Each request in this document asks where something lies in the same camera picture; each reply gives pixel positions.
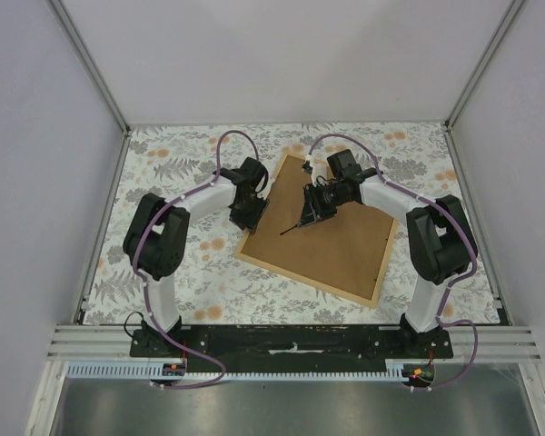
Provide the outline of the red black screwdriver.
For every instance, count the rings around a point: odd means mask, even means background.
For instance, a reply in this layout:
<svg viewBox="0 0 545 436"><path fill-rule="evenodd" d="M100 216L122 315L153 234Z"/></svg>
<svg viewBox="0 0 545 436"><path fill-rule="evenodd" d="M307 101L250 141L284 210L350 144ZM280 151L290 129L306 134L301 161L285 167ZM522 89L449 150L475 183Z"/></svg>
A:
<svg viewBox="0 0 545 436"><path fill-rule="evenodd" d="M298 229L298 228L300 228L300 227L301 227L301 226L297 223L297 224L293 225L292 227L290 227L289 229L280 232L279 235L280 235L280 236L283 236L283 235L285 235L285 234L291 232L292 230Z"/></svg>

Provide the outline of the wooden picture frame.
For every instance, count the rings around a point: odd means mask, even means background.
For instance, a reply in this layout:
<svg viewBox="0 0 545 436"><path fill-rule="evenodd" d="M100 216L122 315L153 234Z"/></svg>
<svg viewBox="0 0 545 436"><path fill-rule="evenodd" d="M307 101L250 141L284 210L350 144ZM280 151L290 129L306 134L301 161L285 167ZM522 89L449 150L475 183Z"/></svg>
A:
<svg viewBox="0 0 545 436"><path fill-rule="evenodd" d="M254 233L246 233L236 257L273 273L363 306L376 308L391 257L398 222L356 202L331 219L286 229L300 218L303 157L285 153L278 163L269 205Z"/></svg>

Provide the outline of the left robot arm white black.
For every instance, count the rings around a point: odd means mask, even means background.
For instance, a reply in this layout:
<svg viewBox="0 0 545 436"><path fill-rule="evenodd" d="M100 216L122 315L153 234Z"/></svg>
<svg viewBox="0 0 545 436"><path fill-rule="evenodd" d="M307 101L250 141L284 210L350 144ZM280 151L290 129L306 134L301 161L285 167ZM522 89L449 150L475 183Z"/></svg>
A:
<svg viewBox="0 0 545 436"><path fill-rule="evenodd" d="M254 233L268 206L261 197L268 178L265 166L248 157L240 167L223 168L212 180L170 202L154 193L140 200L123 250L144 281L144 320L154 328L150 344L162 356L173 356L182 346L182 335L175 329L181 315L174 297L174 275L184 258L189 228L227 208L234 225Z"/></svg>

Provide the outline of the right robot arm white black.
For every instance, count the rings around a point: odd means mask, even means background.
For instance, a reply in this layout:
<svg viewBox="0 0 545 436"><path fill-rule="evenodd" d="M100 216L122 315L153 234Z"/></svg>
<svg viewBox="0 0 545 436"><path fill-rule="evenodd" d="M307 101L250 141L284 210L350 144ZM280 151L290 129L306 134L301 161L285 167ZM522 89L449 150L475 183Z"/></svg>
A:
<svg viewBox="0 0 545 436"><path fill-rule="evenodd" d="M408 357L426 352L441 331L439 319L449 289L474 266L478 249L461 201L446 195L435 201L387 180L377 168L363 170L352 152L328 158L332 178L307 155L302 170L312 181L303 187L302 228L333 218L338 208L356 202L403 223L411 263L418 274L410 306L401 316L398 346Z"/></svg>

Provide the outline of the floral patterned table mat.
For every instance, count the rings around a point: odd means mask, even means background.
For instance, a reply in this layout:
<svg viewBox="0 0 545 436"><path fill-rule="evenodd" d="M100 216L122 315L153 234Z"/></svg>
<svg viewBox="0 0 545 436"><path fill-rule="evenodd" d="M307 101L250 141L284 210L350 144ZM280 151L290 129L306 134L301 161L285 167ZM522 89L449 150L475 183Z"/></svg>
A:
<svg viewBox="0 0 545 436"><path fill-rule="evenodd" d="M133 131L110 222L84 306L92 325L134 321L144 309L141 280L122 244L141 197L172 199L213 175L259 156L274 169L287 153L324 158L351 149L363 167L378 164L395 183L429 196L459 194L438 123L306 123L236 126L146 126ZM396 323L407 310L416 273L399 227L375 308L239 260L242 232L220 210L194 225L175 276L174 299L187 323Z"/></svg>

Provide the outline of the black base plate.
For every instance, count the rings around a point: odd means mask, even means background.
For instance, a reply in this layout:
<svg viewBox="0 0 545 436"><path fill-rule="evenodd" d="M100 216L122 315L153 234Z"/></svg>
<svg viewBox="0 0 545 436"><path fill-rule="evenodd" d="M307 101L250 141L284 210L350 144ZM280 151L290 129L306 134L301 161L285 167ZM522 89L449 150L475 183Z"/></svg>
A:
<svg viewBox="0 0 545 436"><path fill-rule="evenodd" d="M187 325L169 333L199 357L170 344L151 327L133 333L132 358L182 358L192 373L216 371L207 357L231 375L317 372L384 372L385 361L451 359L448 332L437 328L412 339L397 326L346 325Z"/></svg>

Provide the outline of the left aluminium corner post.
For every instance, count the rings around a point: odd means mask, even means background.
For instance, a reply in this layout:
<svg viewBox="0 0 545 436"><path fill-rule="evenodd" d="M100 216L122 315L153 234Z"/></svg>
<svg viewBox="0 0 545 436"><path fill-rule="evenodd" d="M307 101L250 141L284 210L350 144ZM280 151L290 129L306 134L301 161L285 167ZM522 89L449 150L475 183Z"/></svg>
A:
<svg viewBox="0 0 545 436"><path fill-rule="evenodd" d="M108 83L104 80L101 70L96 64L94 57L81 36L81 33L64 2L60 0L46 0L45 2L54 13L68 42L73 47L75 54L78 56L80 63L94 85L96 92L102 98L108 112L113 117L115 124L124 135L128 135L131 132L131 127L116 102Z"/></svg>

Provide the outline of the aluminium corner post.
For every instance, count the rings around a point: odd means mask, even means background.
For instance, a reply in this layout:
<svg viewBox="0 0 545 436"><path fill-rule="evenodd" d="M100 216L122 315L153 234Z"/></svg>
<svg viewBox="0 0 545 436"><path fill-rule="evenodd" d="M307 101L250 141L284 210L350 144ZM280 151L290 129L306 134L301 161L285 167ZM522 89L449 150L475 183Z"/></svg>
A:
<svg viewBox="0 0 545 436"><path fill-rule="evenodd" d="M499 23L493 31L490 40L485 45L481 56L475 64L471 74L469 75L466 84L463 86L457 101L451 108L449 115L444 121L444 126L447 132L451 131L455 124L460 119L468 102L475 93L483 76L491 66L493 59L499 52L502 43L507 38L510 30L517 22L521 12L524 10L527 0L511 0L508 7L501 16Z"/></svg>
<svg viewBox="0 0 545 436"><path fill-rule="evenodd" d="M73 47L75 54L78 56L80 63L94 85L96 92L102 98L108 112L113 117L115 124L124 135L128 135L131 132L131 127L116 102L108 83L104 80L101 70L96 64L94 57L81 36L81 33L64 2L60 0L46 0L45 2L54 13L68 42Z"/></svg>

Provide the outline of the right aluminium corner post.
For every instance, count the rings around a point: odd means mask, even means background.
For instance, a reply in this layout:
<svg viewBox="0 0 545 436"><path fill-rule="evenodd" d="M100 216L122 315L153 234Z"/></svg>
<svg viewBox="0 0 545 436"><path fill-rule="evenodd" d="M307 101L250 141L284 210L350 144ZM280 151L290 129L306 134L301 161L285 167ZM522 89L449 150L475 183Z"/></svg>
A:
<svg viewBox="0 0 545 436"><path fill-rule="evenodd" d="M524 10L527 0L511 0L508 7L501 16L499 23L493 31L490 40L485 45L481 56L475 64L471 74L469 75L466 84L463 86L457 101L451 108L449 115L444 121L444 126L447 132L451 131L455 124L460 119L468 102L475 93L483 76L491 66L493 59L499 52L502 43L507 38L510 30L517 22L521 12Z"/></svg>

